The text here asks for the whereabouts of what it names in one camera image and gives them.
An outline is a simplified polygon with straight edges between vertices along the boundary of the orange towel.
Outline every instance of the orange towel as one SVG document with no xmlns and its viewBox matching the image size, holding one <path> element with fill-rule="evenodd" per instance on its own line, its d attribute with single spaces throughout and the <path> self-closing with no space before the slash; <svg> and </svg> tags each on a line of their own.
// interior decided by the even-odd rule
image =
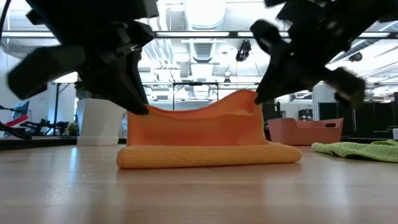
<svg viewBox="0 0 398 224">
<path fill-rule="evenodd" d="M 148 115 L 128 114 L 121 169 L 230 166 L 296 162 L 291 146 L 264 135 L 256 92 L 240 90 L 198 110 L 166 111 L 147 105 Z"/>
</svg>

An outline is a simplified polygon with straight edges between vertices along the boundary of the green towel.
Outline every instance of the green towel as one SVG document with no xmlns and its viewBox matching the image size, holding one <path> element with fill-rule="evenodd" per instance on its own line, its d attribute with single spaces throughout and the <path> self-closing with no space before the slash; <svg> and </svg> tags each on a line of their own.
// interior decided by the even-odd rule
<svg viewBox="0 0 398 224">
<path fill-rule="evenodd" d="M 347 159 L 370 159 L 381 162 L 398 162 L 398 142 L 376 141 L 371 144 L 337 142 L 332 144 L 313 143 L 316 152 L 340 156 Z"/>
</svg>

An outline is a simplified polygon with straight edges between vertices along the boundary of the robotic arm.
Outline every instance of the robotic arm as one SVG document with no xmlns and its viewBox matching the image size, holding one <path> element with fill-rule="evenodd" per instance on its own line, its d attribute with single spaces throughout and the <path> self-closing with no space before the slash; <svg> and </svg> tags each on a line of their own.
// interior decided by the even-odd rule
<svg viewBox="0 0 398 224">
<path fill-rule="evenodd" d="M 141 48 L 154 39 L 151 28 L 135 21 L 158 16 L 155 0 L 26 0 L 27 17 L 45 24 L 61 45 L 42 47 L 8 74 L 10 89 L 26 99 L 44 91 L 50 80 L 77 71 L 76 85 L 135 114 L 147 114 L 148 104 L 137 69 Z M 291 41 L 276 27 L 256 21 L 251 32 L 271 61 L 258 89 L 256 103 L 311 90 L 324 81 L 336 99 L 358 106 L 364 80 L 342 68 L 325 65 L 376 21 L 396 20 L 396 0 L 265 0 L 284 3 L 278 18 L 290 21 Z"/>
</svg>

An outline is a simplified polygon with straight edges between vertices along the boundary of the ceiling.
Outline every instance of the ceiling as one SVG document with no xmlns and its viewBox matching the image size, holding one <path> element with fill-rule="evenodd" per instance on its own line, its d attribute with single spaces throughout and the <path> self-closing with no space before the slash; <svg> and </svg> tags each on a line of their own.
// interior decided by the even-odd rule
<svg viewBox="0 0 398 224">
<path fill-rule="evenodd" d="M 162 22 L 165 26 L 157 26 L 156 22 L 148 21 L 154 30 L 171 30 L 171 31 L 183 31 L 191 30 L 192 27 L 187 25 L 188 17 L 203 18 L 202 15 L 206 14 L 209 18 L 212 14 L 218 14 L 212 7 L 205 7 L 205 12 L 199 12 L 199 15 L 192 15 L 185 13 L 186 7 L 192 1 L 201 1 L 206 5 L 211 5 L 213 0 L 164 0 L 161 2 L 160 19 L 157 20 L 157 25 Z M 0 7 L 4 4 L 4 0 L 0 0 Z M 4 26 L 5 30 L 23 30 L 23 31 L 48 31 L 45 26 L 33 26 L 25 17 L 25 14 L 29 11 L 30 7 L 23 0 L 12 0 L 8 18 Z M 266 19 L 275 24 L 280 30 L 286 30 L 289 28 L 288 24 L 283 23 L 275 19 L 277 13 L 281 9 L 281 6 L 266 9 L 263 1 L 258 0 L 226 0 L 224 5 L 224 17 L 222 26 L 218 30 L 239 30 L 248 31 L 251 24 L 257 19 Z M 371 26 L 368 31 L 379 31 L 383 30 L 390 24 L 375 23 Z M 143 54 L 143 58 L 139 64 L 139 70 L 141 71 L 142 81 L 144 82 L 171 82 L 173 79 L 176 81 L 186 80 L 204 80 L 206 82 L 223 82 L 226 78 L 226 74 L 229 74 L 232 82 L 259 82 L 261 77 L 267 69 L 269 63 L 269 56 L 265 54 L 256 44 L 255 40 L 251 41 L 252 51 L 248 59 L 244 62 L 237 63 L 235 61 L 235 55 L 237 48 L 242 42 L 241 39 L 218 39 L 219 43 L 213 44 L 213 56 L 211 65 L 192 65 L 196 61 L 192 58 L 192 44 L 186 44 L 189 39 L 170 39 L 169 45 L 171 48 L 171 54 L 174 58 L 173 64 L 176 65 L 180 70 L 178 74 L 172 74 L 167 70 L 154 70 L 156 62 L 154 59 L 150 59 L 148 54 Z M 363 44 L 364 40 L 356 40 L 353 45 Z M 14 56 L 23 57 L 31 50 L 38 46 L 55 45 L 58 44 L 55 39 L 5 39 L 3 40 L 3 49 Z M 160 52 L 161 59 L 167 59 L 167 53 L 165 53 L 162 44 L 165 42 L 156 42 L 158 50 Z M 328 66 L 330 68 L 336 68 L 344 66 L 359 76 L 367 79 L 368 82 L 388 82 L 398 83 L 398 41 L 396 40 L 380 40 L 368 47 L 360 50 L 363 55 L 363 59 L 360 62 L 349 62 L 345 59 L 341 59 L 337 62 L 331 63 Z M 240 85 L 237 88 L 247 88 L 246 85 Z M 152 93 L 158 91 L 159 88 L 152 86 L 148 91 Z M 192 98 L 195 94 L 189 92 L 211 92 L 208 88 L 184 88 L 187 92 L 187 97 Z M 207 94 L 206 97 L 212 97 L 211 93 Z"/>
</svg>

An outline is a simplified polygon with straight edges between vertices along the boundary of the red object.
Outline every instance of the red object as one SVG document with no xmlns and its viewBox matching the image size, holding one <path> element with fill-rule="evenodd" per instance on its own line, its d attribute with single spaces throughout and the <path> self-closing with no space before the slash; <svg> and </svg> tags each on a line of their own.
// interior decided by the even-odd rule
<svg viewBox="0 0 398 224">
<path fill-rule="evenodd" d="M 268 120 L 271 141 L 290 146 L 310 146 L 314 142 L 340 142 L 343 119 L 296 121 L 293 118 Z"/>
<path fill-rule="evenodd" d="M 29 119 L 29 117 L 25 114 L 15 120 L 12 120 L 12 121 L 6 123 L 6 126 L 12 127 L 14 125 L 17 125 L 17 124 L 23 122 L 23 121 L 26 121 L 27 119 Z"/>
</svg>

